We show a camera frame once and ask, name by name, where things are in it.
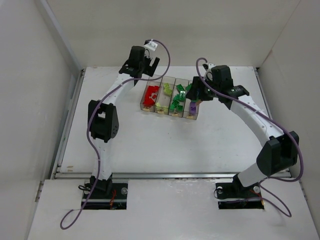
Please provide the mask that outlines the purple green flower lego figure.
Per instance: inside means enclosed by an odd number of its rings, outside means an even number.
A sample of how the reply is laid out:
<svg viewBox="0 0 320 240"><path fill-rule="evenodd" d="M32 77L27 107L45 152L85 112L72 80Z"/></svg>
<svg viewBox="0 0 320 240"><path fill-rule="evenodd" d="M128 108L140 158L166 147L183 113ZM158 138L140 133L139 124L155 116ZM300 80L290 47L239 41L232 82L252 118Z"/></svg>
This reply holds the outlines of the purple green flower lego figure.
<svg viewBox="0 0 320 240"><path fill-rule="evenodd" d="M189 99L191 103L195 103L196 105L199 105L202 103L202 100L199 98L199 91L196 87L193 87L192 83L189 83L186 87L186 99Z"/></svg>

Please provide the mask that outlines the red lego brick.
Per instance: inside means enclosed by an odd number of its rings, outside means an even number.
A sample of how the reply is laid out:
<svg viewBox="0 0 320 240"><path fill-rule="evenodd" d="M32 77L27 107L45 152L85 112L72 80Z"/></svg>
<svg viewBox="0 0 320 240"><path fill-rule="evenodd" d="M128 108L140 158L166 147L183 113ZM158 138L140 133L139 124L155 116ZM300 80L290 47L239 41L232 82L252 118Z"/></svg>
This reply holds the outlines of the red lego brick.
<svg viewBox="0 0 320 240"><path fill-rule="evenodd" d="M142 103L145 107L152 107L155 104L156 98L158 96L159 88L160 87L157 85L147 86L146 93L144 95L144 99Z"/></svg>

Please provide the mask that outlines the green 2x4 lego brick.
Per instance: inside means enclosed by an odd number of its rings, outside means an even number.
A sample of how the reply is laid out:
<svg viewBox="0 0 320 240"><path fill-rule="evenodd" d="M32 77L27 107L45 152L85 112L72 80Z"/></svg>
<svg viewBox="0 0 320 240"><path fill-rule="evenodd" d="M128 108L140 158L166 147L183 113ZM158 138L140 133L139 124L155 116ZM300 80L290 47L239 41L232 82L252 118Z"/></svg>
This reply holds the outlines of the green 2x4 lego brick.
<svg viewBox="0 0 320 240"><path fill-rule="evenodd" d="M185 91L180 91L180 92L179 92L179 95L178 95L178 100L179 100L180 102L184 102L185 99L186 99L186 92L185 92Z"/></svg>

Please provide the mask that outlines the light green square lego brick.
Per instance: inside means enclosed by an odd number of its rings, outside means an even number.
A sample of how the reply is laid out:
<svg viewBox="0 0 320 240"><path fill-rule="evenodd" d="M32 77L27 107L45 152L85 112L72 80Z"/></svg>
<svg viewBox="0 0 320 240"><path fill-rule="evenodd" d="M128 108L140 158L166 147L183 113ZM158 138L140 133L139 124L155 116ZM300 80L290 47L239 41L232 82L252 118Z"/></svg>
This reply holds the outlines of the light green square lego brick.
<svg viewBox="0 0 320 240"><path fill-rule="evenodd" d="M167 112L168 111L168 107L165 105L161 105L159 102L157 102L155 104L155 108L157 112Z"/></svg>

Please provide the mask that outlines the dark green lego cluster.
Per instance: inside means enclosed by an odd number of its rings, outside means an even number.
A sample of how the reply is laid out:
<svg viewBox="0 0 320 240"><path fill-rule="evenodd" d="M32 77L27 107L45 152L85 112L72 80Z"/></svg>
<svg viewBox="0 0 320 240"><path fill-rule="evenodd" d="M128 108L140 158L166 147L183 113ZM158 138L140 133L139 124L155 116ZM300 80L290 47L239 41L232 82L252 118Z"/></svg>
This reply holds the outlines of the dark green lego cluster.
<svg viewBox="0 0 320 240"><path fill-rule="evenodd" d="M183 109L184 109L184 107L180 104L180 102L179 102L178 100L174 99L174 100L172 101L172 103L170 104L169 109L170 109L171 111L182 112Z"/></svg>

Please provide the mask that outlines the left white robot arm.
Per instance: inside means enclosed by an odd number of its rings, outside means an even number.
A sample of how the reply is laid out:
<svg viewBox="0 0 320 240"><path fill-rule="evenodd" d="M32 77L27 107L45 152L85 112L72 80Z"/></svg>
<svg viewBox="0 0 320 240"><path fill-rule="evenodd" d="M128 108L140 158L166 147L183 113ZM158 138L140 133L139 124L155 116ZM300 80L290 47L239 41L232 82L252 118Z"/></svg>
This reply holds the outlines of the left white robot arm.
<svg viewBox="0 0 320 240"><path fill-rule="evenodd" d="M143 75L152 77L160 59L152 58L158 44L154 41L144 46L132 46L129 57L120 68L110 90L100 100L91 100L88 104L87 139L96 153L94 169L90 177L90 191L101 197L112 192L111 160L107 153L109 140L115 138L119 130L116 104L119 103Z"/></svg>

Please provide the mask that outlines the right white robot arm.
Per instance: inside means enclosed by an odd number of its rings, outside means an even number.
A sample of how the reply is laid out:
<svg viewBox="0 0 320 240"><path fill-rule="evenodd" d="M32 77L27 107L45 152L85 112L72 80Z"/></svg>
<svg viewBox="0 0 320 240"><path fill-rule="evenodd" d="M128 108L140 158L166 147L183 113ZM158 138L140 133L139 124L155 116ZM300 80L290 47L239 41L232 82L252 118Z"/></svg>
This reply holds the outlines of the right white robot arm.
<svg viewBox="0 0 320 240"><path fill-rule="evenodd" d="M211 101L217 98L236 114L254 133L262 149L256 162L237 173L232 182L217 183L219 200L250 199L257 196L260 182L297 163L299 136L276 125L256 105L249 91L234 85L227 65L203 64L204 76L195 76L186 98L191 101Z"/></svg>

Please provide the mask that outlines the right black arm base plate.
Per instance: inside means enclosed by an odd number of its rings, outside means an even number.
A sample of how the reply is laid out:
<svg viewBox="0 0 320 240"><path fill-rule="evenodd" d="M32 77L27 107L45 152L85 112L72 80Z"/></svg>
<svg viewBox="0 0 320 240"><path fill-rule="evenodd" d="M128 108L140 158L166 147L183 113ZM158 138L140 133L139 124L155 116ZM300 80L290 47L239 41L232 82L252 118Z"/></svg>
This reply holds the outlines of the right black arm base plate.
<svg viewBox="0 0 320 240"><path fill-rule="evenodd" d="M258 183L238 188L233 182L216 182L214 196L220 210L264 210L261 189Z"/></svg>

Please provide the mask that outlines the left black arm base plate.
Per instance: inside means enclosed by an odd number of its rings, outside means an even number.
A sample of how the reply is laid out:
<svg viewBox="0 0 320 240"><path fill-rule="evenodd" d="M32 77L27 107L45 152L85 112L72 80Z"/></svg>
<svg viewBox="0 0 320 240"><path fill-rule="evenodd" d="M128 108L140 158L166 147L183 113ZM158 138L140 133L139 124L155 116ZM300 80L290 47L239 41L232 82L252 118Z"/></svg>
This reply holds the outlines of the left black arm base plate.
<svg viewBox="0 0 320 240"><path fill-rule="evenodd" d="M126 210L128 184L115 182L107 191L94 189L84 210Z"/></svg>

